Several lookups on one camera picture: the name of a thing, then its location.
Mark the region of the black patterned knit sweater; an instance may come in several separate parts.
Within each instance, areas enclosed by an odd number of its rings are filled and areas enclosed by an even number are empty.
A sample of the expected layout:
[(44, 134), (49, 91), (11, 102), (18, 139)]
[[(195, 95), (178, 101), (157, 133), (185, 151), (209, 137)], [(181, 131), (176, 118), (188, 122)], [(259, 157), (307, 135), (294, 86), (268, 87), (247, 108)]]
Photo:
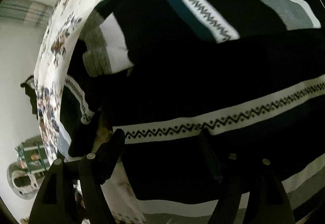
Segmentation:
[(81, 137), (125, 145), (102, 189), (118, 223), (209, 223), (219, 151), (283, 135), (294, 223), (324, 223), (323, 0), (104, 0), (84, 41), (107, 101)]

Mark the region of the grey round floor object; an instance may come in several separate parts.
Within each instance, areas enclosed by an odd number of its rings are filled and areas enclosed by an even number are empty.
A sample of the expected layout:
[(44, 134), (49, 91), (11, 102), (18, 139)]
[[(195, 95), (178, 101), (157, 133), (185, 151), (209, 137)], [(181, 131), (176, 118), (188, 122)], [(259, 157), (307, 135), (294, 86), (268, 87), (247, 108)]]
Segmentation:
[(7, 180), (12, 191), (24, 200), (31, 200), (40, 189), (40, 182), (34, 174), (23, 170), (17, 163), (7, 168)]

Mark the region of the green shelf rack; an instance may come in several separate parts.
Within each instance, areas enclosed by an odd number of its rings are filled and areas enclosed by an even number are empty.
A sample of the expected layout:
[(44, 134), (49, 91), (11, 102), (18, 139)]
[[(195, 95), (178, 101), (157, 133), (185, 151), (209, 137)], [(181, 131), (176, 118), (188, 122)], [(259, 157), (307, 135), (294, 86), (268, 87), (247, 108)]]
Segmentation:
[(15, 147), (18, 163), (31, 174), (45, 174), (50, 168), (41, 136), (31, 137)]

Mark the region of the dark garment at bed edge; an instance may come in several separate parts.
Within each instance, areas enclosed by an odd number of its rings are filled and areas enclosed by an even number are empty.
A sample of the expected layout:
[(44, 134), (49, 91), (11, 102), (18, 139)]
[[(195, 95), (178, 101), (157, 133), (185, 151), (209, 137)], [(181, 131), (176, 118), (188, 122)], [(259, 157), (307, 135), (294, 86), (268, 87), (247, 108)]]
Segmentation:
[(38, 119), (34, 76), (33, 75), (29, 76), (23, 83), (20, 84), (20, 87), (25, 90), (25, 94), (29, 97), (32, 114), (36, 116), (36, 119)]

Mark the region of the teal striped curtain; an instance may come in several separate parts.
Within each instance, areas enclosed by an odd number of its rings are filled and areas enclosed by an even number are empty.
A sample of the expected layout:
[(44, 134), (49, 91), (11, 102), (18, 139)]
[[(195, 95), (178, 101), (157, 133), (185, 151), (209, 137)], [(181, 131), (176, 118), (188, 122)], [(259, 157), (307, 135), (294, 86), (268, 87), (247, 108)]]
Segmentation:
[(1, 18), (13, 19), (35, 27), (46, 27), (53, 7), (31, 0), (2, 0)]

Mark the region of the white floral bed blanket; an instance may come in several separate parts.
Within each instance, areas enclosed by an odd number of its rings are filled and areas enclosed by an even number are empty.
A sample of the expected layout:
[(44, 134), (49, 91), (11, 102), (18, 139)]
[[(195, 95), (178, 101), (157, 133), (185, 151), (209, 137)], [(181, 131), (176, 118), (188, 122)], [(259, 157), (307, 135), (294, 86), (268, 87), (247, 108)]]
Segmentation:
[(39, 127), (50, 162), (79, 161), (101, 144), (99, 136), (81, 137), (74, 126), (88, 127), (96, 106), (107, 101), (104, 82), (90, 78), (83, 63), (84, 41), (102, 23), (95, 6), (104, 0), (57, 0), (35, 67)]

